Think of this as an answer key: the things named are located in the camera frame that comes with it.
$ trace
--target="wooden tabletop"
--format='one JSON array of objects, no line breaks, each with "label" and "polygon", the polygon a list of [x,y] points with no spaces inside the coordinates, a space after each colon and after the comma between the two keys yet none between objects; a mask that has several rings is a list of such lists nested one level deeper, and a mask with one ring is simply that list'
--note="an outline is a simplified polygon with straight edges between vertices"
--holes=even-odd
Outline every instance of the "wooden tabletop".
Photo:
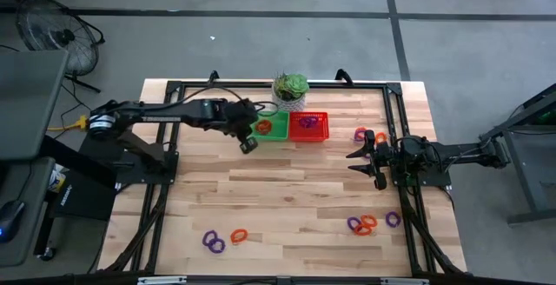
[{"label": "wooden tabletop", "polygon": [[[161,103],[167,81],[145,80],[141,100]],[[424,84],[401,84],[411,133],[434,140]],[[234,90],[252,101],[270,98],[269,89]],[[217,89],[197,98],[202,97],[236,100]],[[393,108],[397,119],[395,103]],[[382,94],[372,89],[311,89],[306,110],[328,113],[328,140],[259,141],[259,147],[249,155],[240,151],[236,139],[220,132],[181,126],[180,163],[175,184],[170,188],[157,274],[411,274],[403,226],[391,229],[385,223],[387,212],[400,213],[396,188],[388,180],[388,188],[378,191],[373,179],[347,169],[348,165],[365,161],[345,158],[361,147],[353,141],[355,128],[365,126],[375,132],[387,132]],[[157,127],[137,124],[134,132],[153,143]],[[136,232],[144,190],[143,185],[132,185],[116,198],[99,268],[110,265]],[[436,188],[424,188],[423,198],[431,234],[455,265],[465,270],[458,229],[446,194]],[[348,217],[363,214],[379,220],[375,235],[354,235],[346,225]],[[222,254],[212,254],[202,245],[202,236],[211,229],[227,243]],[[249,232],[248,239],[239,245],[230,242],[235,229]],[[143,263],[150,235],[146,240]],[[425,267],[420,239],[415,240],[421,266]]]}]

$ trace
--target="potted plant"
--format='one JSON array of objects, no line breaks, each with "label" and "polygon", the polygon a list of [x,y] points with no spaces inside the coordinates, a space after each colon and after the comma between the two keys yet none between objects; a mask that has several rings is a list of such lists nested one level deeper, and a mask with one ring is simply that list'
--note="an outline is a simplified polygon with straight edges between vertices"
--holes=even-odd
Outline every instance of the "potted plant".
[{"label": "potted plant", "polygon": [[309,84],[304,75],[282,73],[272,83],[272,101],[283,111],[303,111],[308,90]]}]

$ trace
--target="red basket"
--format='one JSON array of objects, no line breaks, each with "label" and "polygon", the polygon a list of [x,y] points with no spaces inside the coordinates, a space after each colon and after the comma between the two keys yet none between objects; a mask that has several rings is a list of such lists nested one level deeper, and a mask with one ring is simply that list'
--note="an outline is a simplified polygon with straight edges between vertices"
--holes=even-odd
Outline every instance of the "red basket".
[{"label": "red basket", "polygon": [[[307,117],[317,118],[317,123],[306,127],[300,120]],[[328,139],[328,113],[326,112],[290,112],[289,140],[295,142],[322,142]]]}]

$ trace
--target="electric fan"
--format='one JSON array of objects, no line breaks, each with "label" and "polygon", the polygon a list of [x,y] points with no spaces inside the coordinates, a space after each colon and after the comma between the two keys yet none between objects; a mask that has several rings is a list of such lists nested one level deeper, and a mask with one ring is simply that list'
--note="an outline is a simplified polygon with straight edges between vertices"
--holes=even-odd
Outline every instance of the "electric fan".
[{"label": "electric fan", "polygon": [[[66,78],[100,92],[76,80],[98,63],[98,45],[105,42],[99,29],[54,0],[23,0],[17,8],[16,26],[29,50],[67,50]],[[89,28],[100,34],[98,40]]]}]

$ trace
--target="gray floor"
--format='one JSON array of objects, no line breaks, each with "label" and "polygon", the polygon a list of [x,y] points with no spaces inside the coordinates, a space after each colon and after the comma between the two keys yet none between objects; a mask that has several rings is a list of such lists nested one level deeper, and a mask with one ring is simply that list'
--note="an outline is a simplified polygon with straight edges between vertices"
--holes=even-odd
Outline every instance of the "gray floor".
[{"label": "gray floor", "polygon": [[[69,6],[166,10],[385,11],[386,0],[59,0]],[[402,12],[554,13],[555,0],[396,0]],[[400,80],[392,31],[385,20],[193,17],[87,17],[107,43],[83,78],[101,95],[78,90],[91,106],[135,99],[146,77],[263,78],[282,71],[331,78],[338,68],[360,80]],[[0,16],[0,43],[24,49],[12,15]],[[438,138],[468,143],[513,108],[556,81],[556,23],[403,21],[412,80],[423,81]],[[74,104],[62,93],[52,123]],[[85,114],[79,109],[67,122]],[[83,135],[62,140],[77,147]],[[513,168],[451,170],[456,216],[470,272],[555,282],[556,222],[510,229],[506,218],[527,211]],[[103,224],[67,220],[54,238],[59,256],[30,258],[0,278],[83,273],[99,246]]]}]

